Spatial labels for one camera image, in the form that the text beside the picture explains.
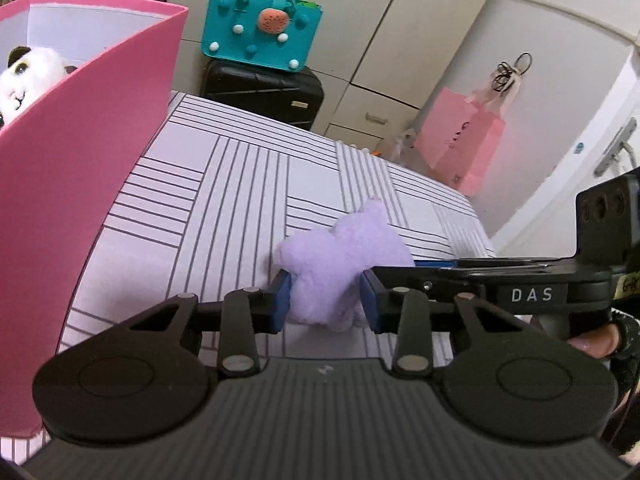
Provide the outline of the person right hand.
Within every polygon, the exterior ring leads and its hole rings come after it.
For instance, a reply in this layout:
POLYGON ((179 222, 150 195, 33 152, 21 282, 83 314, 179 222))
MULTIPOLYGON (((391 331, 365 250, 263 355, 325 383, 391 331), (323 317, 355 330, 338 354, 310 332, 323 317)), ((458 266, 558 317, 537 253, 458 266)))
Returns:
POLYGON ((615 353, 620 346, 620 331, 616 325, 608 324, 597 330, 570 338, 567 343, 577 350, 585 352, 588 356, 604 359, 615 353))

